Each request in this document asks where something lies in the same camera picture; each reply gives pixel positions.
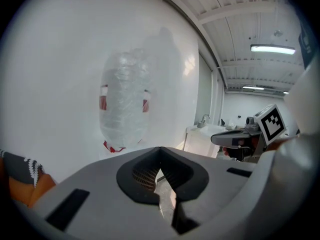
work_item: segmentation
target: ceiling beam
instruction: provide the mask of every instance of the ceiling beam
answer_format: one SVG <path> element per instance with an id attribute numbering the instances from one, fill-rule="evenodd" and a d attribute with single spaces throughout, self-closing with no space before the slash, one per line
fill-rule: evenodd
<path id="1" fill-rule="evenodd" d="M 218 64 L 217 67 L 220 69 L 220 72 L 222 75 L 221 77 L 223 78 L 223 82 L 225 84 L 225 87 L 228 87 L 228 84 L 226 82 L 227 77 L 226 77 L 226 74 L 225 74 L 224 69 L 222 67 L 222 61 L 220 59 L 218 51 L 217 51 L 214 43 L 212 42 L 211 38 L 209 37 L 207 31 L 202 26 L 202 24 L 199 22 L 197 16 L 193 12 L 193 9 L 190 8 L 191 5 L 189 5 L 188 1 L 186 1 L 186 0 L 171 0 L 171 1 L 187 15 L 187 17 L 193 22 L 195 27 L 199 30 L 199 32 L 204 37 L 205 41 L 207 42 L 208 46 L 210 47 L 210 49 L 211 49 L 211 51 L 217 61 L 217 64 Z"/>
<path id="2" fill-rule="evenodd" d="M 295 72 L 303 73 L 305 71 L 304 66 L 293 64 L 283 61 L 275 60 L 233 60 L 233 61 L 224 61 L 222 62 L 223 68 L 232 68 L 232 67 L 255 67 L 255 68 L 265 68 L 265 69 L 277 69 L 277 70 L 291 70 Z"/>
<path id="3" fill-rule="evenodd" d="M 285 83 L 285 82 L 276 82 L 276 81 L 268 81 L 268 80 L 255 80 L 255 79 L 227 79 L 226 80 L 230 85 L 253 85 L 253 86 L 270 86 L 279 88 L 283 91 L 289 91 L 293 84 Z"/>
<path id="4" fill-rule="evenodd" d="M 248 91 L 225 91 L 226 94 L 247 94 L 247 95 L 256 95 L 256 96 L 265 96 L 265 97 L 272 97 L 272 98 L 278 98 L 278 99 L 283 99 L 284 96 L 280 95 L 274 95 L 274 94 L 269 94 L 269 93 L 261 93 L 261 92 L 248 92 Z"/>
<path id="5" fill-rule="evenodd" d="M 278 11 L 281 14 L 288 14 L 292 11 L 289 5 L 283 3 L 281 4 L 270 1 L 242 2 L 207 11 L 203 14 L 200 14 L 197 19 L 199 20 L 200 24 L 206 24 L 218 19 L 240 14 L 273 13 L 277 6 Z"/>

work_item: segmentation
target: sink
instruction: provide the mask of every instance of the sink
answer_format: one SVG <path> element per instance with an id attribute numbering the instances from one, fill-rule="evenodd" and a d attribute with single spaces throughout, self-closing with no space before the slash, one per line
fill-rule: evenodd
<path id="1" fill-rule="evenodd" d="M 201 156 L 216 158 L 220 146 L 211 142 L 211 136 L 225 131 L 225 127 L 213 124 L 207 124 L 203 128 L 198 128 L 197 125 L 190 126 L 186 129 L 183 150 Z"/>

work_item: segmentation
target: fluorescent light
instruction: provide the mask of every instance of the fluorescent light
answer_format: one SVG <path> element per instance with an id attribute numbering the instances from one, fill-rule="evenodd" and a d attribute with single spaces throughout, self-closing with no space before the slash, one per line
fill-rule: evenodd
<path id="1" fill-rule="evenodd" d="M 296 52 L 295 48 L 280 45 L 252 44 L 250 47 L 251 52 L 280 53 L 289 55 Z"/>
<path id="2" fill-rule="evenodd" d="M 254 86 L 243 86 L 244 89 L 254 89 L 254 90 L 264 90 L 262 87 L 254 87 Z"/>

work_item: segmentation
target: faucet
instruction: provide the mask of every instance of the faucet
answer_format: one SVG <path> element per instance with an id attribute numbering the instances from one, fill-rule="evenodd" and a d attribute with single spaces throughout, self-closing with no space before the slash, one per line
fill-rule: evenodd
<path id="1" fill-rule="evenodd" d="M 198 128 L 203 128 L 206 126 L 206 116 L 210 119 L 210 115 L 209 114 L 204 114 L 202 117 L 202 120 L 200 122 L 198 122 Z"/>

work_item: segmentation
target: ceiling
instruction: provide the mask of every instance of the ceiling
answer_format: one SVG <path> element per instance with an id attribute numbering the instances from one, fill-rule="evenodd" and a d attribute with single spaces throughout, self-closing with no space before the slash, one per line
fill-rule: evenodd
<path id="1" fill-rule="evenodd" d="M 300 22 L 287 0 L 171 0 L 212 50 L 226 92 L 284 96 L 304 72 Z M 279 37 L 275 31 L 283 34 Z M 294 47 L 294 55 L 251 52 L 252 44 Z M 244 90 L 243 86 L 264 87 Z"/>

